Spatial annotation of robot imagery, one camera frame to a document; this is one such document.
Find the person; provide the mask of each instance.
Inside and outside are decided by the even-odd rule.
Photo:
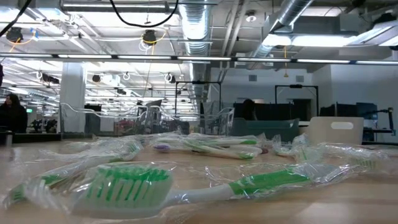
[[[6,121],[9,131],[15,133],[26,133],[27,112],[21,106],[19,98],[15,94],[8,94],[6,101],[0,106],[0,116]]]
[[[250,99],[243,102],[243,118],[246,121],[257,121],[256,116],[256,103]]]

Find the plastic wrapper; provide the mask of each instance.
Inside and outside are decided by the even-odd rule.
[[[73,217],[130,220],[178,217],[227,200],[264,198],[340,182],[361,166],[247,164],[193,167],[175,162],[117,162],[79,172],[56,185],[33,178],[24,184],[32,203]]]
[[[168,135],[155,138],[149,147],[157,152],[194,153],[232,159],[253,159],[263,153],[264,139],[255,136],[221,137],[203,134]]]
[[[366,168],[367,171],[397,174],[397,166],[384,152],[374,147],[354,144],[327,143],[310,145],[305,134],[297,136],[292,144],[273,139],[273,150],[279,156],[291,156],[296,162],[311,162],[322,164],[351,164]]]
[[[53,186],[69,177],[73,177],[74,175],[89,169],[90,167],[95,167],[109,162],[130,161],[140,150],[142,150],[141,144],[135,140],[126,141],[114,139],[99,141],[93,143],[93,145],[96,147],[78,154],[68,155],[48,151],[48,153],[51,152],[51,156],[49,157],[53,157],[56,161],[79,161],[49,170],[43,174],[37,175],[34,179],[43,180],[45,185]],[[8,208],[12,204],[23,200],[25,200],[24,183],[21,183],[8,192],[5,199],[2,201],[2,205],[3,207]]]

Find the wooden table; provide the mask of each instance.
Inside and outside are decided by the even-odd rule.
[[[48,144],[21,144],[13,150],[34,153]],[[15,172],[7,164],[17,159],[17,154],[0,149],[1,181],[11,181],[10,173]],[[220,166],[225,164],[247,164],[250,162],[293,163],[293,160],[265,154],[253,161],[240,161],[216,157],[202,157],[191,154],[158,154],[145,150],[135,161],[176,161],[193,166]],[[208,204],[207,206],[179,206],[182,210],[195,212],[176,218],[174,212],[142,222],[125,221],[122,223],[398,223],[398,179],[390,177],[355,177],[342,183],[324,188],[289,192],[256,201],[229,201]],[[29,203],[20,203],[8,211],[0,210],[0,223],[36,224],[36,223],[93,223],[92,219],[76,218],[64,214],[37,208]]]

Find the column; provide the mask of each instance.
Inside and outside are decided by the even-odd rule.
[[[85,107],[87,74],[83,63],[64,62],[60,91],[60,103],[67,103],[72,108]],[[68,106],[60,107],[58,127],[64,133],[84,133],[85,114],[77,113]]]

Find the exposed ceiling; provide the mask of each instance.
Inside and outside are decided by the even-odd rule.
[[[109,3],[107,1],[84,0],[68,0],[64,1],[64,3],[65,2],[70,4],[97,4],[101,2],[104,4]],[[144,9],[141,13],[121,13],[122,17],[126,21],[134,22],[136,24],[144,24],[146,22],[155,24],[167,17],[167,15],[163,13],[151,13],[149,10],[150,8],[145,7],[151,6],[153,4],[162,5],[164,4],[162,1],[115,0],[115,2],[120,4],[142,3],[140,6]],[[172,9],[175,1],[169,2],[170,8]],[[180,2],[183,4],[189,1],[181,0]],[[232,55],[250,54],[256,50],[256,48],[265,38],[263,29],[266,26],[266,18],[269,15],[277,13],[281,9],[280,6],[282,5],[283,1],[240,0],[239,6],[236,9],[237,12],[235,17],[232,17],[231,15],[234,14],[234,4],[236,4],[238,1],[217,0],[191,2],[198,3],[199,5],[207,4],[207,7],[211,7],[210,34],[205,40],[202,40],[202,42],[208,43],[210,55],[222,56],[221,51],[226,33],[228,32],[229,21],[235,21],[233,27],[239,27],[236,36],[237,39],[234,44],[232,44],[233,35],[231,34],[229,36],[229,45],[233,45],[231,48]],[[318,28],[315,23],[319,24],[319,20],[322,18],[328,19],[328,21],[337,19],[340,30],[348,29],[347,27],[354,27],[352,31],[360,34],[368,30],[372,26],[372,21],[385,11],[374,15],[370,15],[370,12],[385,7],[394,9],[394,4],[396,4],[396,1],[394,0],[367,0],[360,8],[352,9],[351,1],[314,1],[306,10],[304,10],[301,18],[297,20],[296,26],[294,27],[294,34],[300,32],[301,30],[311,29],[311,34],[317,34]],[[184,36],[184,30],[182,29],[182,18],[179,15],[174,15],[171,20],[154,29],[157,38],[162,38],[162,40],[158,41],[153,48],[146,50],[143,49],[143,46],[141,45],[141,36],[145,32],[145,29],[125,25],[117,18],[116,14],[111,11],[112,9],[110,7],[108,9],[101,9],[102,11],[107,12],[96,12],[99,11],[97,9],[98,8],[91,7],[91,11],[89,12],[82,8],[81,11],[74,9],[73,11],[64,11],[64,13],[57,14],[54,12],[50,13],[50,11],[39,10],[34,7],[29,8],[25,14],[19,18],[18,23],[14,25],[14,27],[22,28],[22,33],[24,35],[24,40],[22,43],[26,44],[14,45],[14,43],[9,42],[5,36],[3,36],[0,38],[0,52],[10,52],[12,50],[12,52],[15,53],[49,54],[187,54],[187,40]],[[247,16],[243,16],[242,23],[238,24],[239,16],[248,11],[254,11],[256,20],[249,22],[246,20]],[[4,28],[10,21],[12,21],[18,12],[18,9],[11,6],[5,6],[0,3],[0,29]],[[308,25],[310,22],[306,21],[306,18],[310,19],[310,22],[313,22],[314,24]],[[388,47],[374,45],[368,47],[311,47],[289,45],[286,46],[285,49],[283,47],[275,46],[271,50],[271,55],[269,56],[351,60],[384,59],[390,56],[390,54],[391,51]],[[47,86],[48,83],[44,83],[38,79],[38,77],[40,77],[40,73],[47,73],[62,81],[61,62],[53,62],[50,60],[35,61],[6,58],[2,64],[4,65],[4,73],[6,74],[6,84],[17,86]],[[219,64],[212,63],[211,66],[218,67]],[[265,69],[279,71],[280,69],[284,68],[284,66],[285,65],[283,63],[276,63],[273,65],[268,65],[265,67]],[[175,94],[175,85],[165,81],[165,75],[168,73],[174,75],[177,80],[191,81],[192,79],[192,71],[190,71],[190,65],[188,63],[153,63],[150,65],[150,62],[85,62],[85,68],[88,71],[86,102],[101,103],[104,104],[104,107],[122,105],[122,107],[119,107],[119,110],[127,110],[132,105],[135,105],[137,103],[137,99],[145,95],[145,88],[146,92],[148,92],[146,94],[147,96],[153,96],[154,98],[168,97],[171,102]],[[289,65],[289,68],[307,69],[308,73],[312,73],[312,70],[315,69],[312,65]],[[241,67],[237,67],[235,70],[236,71],[229,73],[232,74],[230,78],[226,76],[225,81],[230,84],[238,85],[242,79],[238,78],[237,75],[239,73],[245,73],[247,70],[241,69]],[[131,90],[127,93],[128,96],[135,98],[126,98],[124,100],[119,100],[116,103],[109,103],[106,101],[106,97],[118,96],[116,90],[90,89],[90,87],[109,87],[107,83],[93,82],[93,75],[105,75],[107,77],[112,77],[113,75],[113,78],[115,75],[120,76],[120,82],[117,84],[121,88],[136,87],[134,91]],[[213,77],[202,77],[202,80],[215,80],[214,75],[215,74],[212,73],[211,76]],[[181,98],[186,98],[187,101],[192,100],[194,91],[197,90],[194,90],[191,85],[187,85],[184,88],[187,88],[187,91],[183,91]],[[14,90],[14,92],[24,96],[24,98],[31,96],[33,100],[30,102],[38,101],[43,103],[44,101],[41,99],[46,99],[48,102],[50,102],[52,98],[49,98],[49,96],[55,97],[55,103],[59,99],[59,86],[57,85],[53,85],[53,88],[21,89],[23,91]],[[202,94],[206,95],[205,88],[203,89]],[[182,111],[196,110],[192,103],[187,103],[185,108],[183,106],[180,107],[184,109],[181,109]],[[170,111],[173,110],[173,106],[171,105],[167,108]]]

